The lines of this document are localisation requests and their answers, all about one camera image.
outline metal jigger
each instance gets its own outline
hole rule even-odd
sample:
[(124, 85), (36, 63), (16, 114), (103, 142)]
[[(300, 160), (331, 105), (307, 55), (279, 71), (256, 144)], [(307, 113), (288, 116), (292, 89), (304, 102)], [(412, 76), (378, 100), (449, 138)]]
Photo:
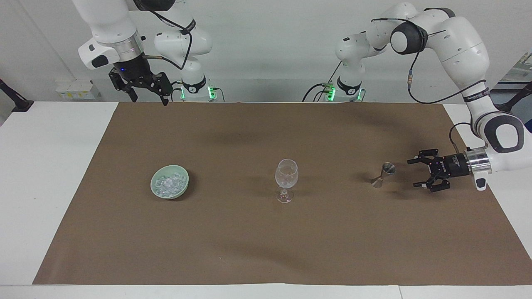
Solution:
[(392, 176), (393, 174), (395, 174), (395, 165), (391, 164), (390, 162), (386, 162), (383, 164), (383, 169), (380, 171), (380, 176), (371, 180), (371, 185), (375, 188), (380, 188), (383, 186), (384, 178)]

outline white table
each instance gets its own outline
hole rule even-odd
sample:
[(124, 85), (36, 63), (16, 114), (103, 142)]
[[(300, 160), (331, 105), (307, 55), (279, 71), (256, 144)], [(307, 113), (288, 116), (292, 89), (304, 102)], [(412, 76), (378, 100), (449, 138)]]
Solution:
[[(37, 102), (0, 128), (0, 298), (532, 298), (532, 286), (31, 286), (117, 103)], [(446, 105), (456, 122), (465, 105)], [(467, 126), (465, 143), (483, 143)], [(489, 184), (532, 255), (529, 172), (500, 173)]]

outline white wall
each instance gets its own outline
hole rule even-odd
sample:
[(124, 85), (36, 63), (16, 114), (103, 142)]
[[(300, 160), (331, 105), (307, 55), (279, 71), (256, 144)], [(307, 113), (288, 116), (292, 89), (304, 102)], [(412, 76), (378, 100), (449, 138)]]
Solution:
[[(6, 81), (9, 78), (20, 93), (37, 100), (58, 100), (54, 80), (68, 77), (68, 68), (78, 79), (93, 79), (104, 101), (129, 100), (113, 89), (107, 77), (110, 67), (89, 71), (80, 62), (77, 48), (91, 35), (71, 0), (2, 1), (11, 5), (4, 8), (2, 4), (0, 11), (0, 76)], [(214, 39), (213, 51), (199, 59), (229, 101), (300, 101), (308, 87), (329, 78), (338, 62), (334, 56), (338, 40), (365, 30), (370, 19), (397, 2), (189, 0), (198, 25)], [(13, 13), (17, 3), (28, 13), (24, 18)], [(487, 75), (490, 86), (530, 48), (529, 0), (412, 3), (420, 10), (450, 7), (471, 21), (491, 57)], [(140, 33), (148, 37), (146, 53), (156, 53), (154, 35), (169, 28), (149, 13), (137, 11), (131, 15)], [(31, 29), (33, 23), (38, 29)], [(51, 50), (43, 51), (46, 47), (40, 45), (42, 42), (32, 38), (39, 34)], [(412, 59), (412, 55), (388, 51), (367, 60), (366, 100), (410, 102), (405, 82)], [(167, 72), (171, 79), (179, 78), (178, 70), (162, 61), (152, 62), (152, 69)], [(423, 52), (414, 70), (414, 94), (430, 100), (455, 91), (436, 55), (431, 50)], [(139, 97), (141, 101), (158, 101), (148, 92), (139, 92)], [(450, 101), (459, 103), (461, 98)]]

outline light green bowl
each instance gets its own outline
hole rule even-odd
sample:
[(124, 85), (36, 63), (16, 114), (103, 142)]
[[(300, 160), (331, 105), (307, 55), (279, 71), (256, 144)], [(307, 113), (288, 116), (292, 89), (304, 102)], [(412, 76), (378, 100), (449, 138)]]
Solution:
[[(185, 188), (181, 192), (179, 192), (178, 194), (173, 195), (173, 196), (169, 196), (169, 197), (162, 197), (162, 196), (158, 196), (157, 194), (155, 194), (155, 191), (154, 191), (155, 182), (162, 176), (171, 177), (174, 173), (178, 173), (178, 174), (180, 174), (182, 176), (185, 176), (187, 178), (186, 183), (185, 183)], [(187, 187), (188, 187), (188, 172), (187, 172), (186, 169), (184, 169), (183, 167), (181, 167), (179, 165), (168, 165), (168, 166), (165, 166), (165, 167), (159, 169), (153, 175), (152, 182), (150, 183), (150, 187), (151, 187), (152, 192), (153, 192), (153, 194), (155, 196), (157, 196), (159, 198), (162, 198), (162, 199), (165, 199), (165, 200), (175, 200), (179, 196), (183, 195), (183, 193), (185, 193), (185, 191), (187, 190)]]

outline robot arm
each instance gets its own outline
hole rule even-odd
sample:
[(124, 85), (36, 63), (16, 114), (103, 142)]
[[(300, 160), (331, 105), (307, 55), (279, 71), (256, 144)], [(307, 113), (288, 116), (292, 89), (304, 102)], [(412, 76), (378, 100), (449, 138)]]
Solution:
[[(164, 105), (173, 91), (172, 84), (164, 72), (153, 74), (142, 47), (137, 27), (129, 17), (125, 0), (72, 0), (78, 12), (90, 26), (93, 38), (79, 48), (79, 55), (89, 69), (109, 64), (114, 67), (109, 73), (116, 90), (127, 93), (135, 102), (134, 87), (146, 88), (159, 95)], [(156, 48), (167, 59), (182, 69), (182, 81), (191, 97), (203, 96), (208, 90), (207, 78), (201, 65), (194, 57), (210, 52), (212, 43), (207, 33), (196, 28), (196, 22), (186, 10), (184, 0), (134, 0), (140, 10), (157, 11), (169, 26), (171, 22), (187, 24), (179, 32), (162, 32), (156, 36)]]
[[(449, 9), (419, 12), (412, 4), (403, 2), (372, 20), (365, 35), (366, 39), (356, 39), (355, 48), (363, 50), (350, 55), (357, 61), (359, 57), (374, 56), (375, 51), (380, 54), (388, 44), (401, 55), (420, 53), (425, 48), (435, 51), (449, 77), (462, 91), (471, 113), (472, 132), (485, 142), (482, 148), (445, 157), (439, 157), (436, 149), (421, 151), (409, 164), (428, 164), (431, 175), (427, 181), (414, 186), (434, 192), (449, 188), (448, 178), (473, 175), (477, 189), (485, 190), (486, 179), (493, 172), (532, 167), (532, 135), (517, 117), (495, 108), (484, 84), (489, 67), (486, 46), (468, 20), (455, 16)], [(350, 41), (340, 42), (339, 49), (349, 48)], [(366, 43), (371, 47), (369, 52), (365, 50)], [(344, 62), (337, 81), (340, 89), (343, 89), (340, 84), (361, 82), (364, 69), (349, 68), (350, 57), (339, 55)]]

